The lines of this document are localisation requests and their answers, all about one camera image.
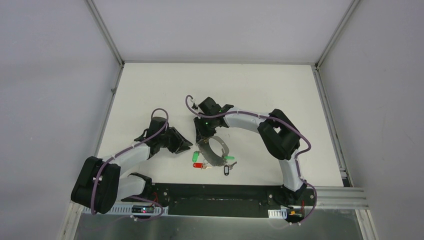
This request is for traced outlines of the grey perforated key organizer plate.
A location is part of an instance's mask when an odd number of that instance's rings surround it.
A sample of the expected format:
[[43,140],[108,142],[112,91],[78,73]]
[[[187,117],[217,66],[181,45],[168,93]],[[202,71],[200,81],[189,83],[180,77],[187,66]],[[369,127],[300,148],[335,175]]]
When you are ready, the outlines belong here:
[[[217,142],[221,147],[221,153],[216,153],[210,142]],[[196,143],[199,148],[199,152],[203,155],[204,159],[213,167],[223,167],[227,164],[226,157],[229,156],[230,149],[227,144],[219,137],[212,136],[200,140]]]

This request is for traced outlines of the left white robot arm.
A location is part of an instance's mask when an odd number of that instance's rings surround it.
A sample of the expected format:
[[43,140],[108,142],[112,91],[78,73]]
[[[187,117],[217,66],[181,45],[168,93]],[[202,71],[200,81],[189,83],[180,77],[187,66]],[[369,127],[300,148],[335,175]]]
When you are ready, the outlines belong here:
[[128,171],[150,160],[161,149],[172,154],[190,150],[193,144],[164,117],[155,116],[149,127],[133,143],[104,158],[88,157],[72,189],[71,201],[85,206],[94,214],[105,214],[116,201],[134,196],[140,202],[152,198],[152,179]]

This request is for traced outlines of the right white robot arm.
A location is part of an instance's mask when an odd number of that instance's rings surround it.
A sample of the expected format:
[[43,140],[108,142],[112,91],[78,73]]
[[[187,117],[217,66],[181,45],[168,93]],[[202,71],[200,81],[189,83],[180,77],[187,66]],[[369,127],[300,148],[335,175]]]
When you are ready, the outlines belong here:
[[205,141],[217,133],[217,128],[238,128],[259,134],[267,151],[279,161],[283,174],[282,193],[284,200],[296,205],[304,198],[307,184],[301,178],[298,156],[300,141],[311,143],[280,109],[269,113],[258,113],[240,109],[234,105],[220,106],[211,97],[196,104],[191,95],[185,98],[186,107],[194,118],[196,141]]

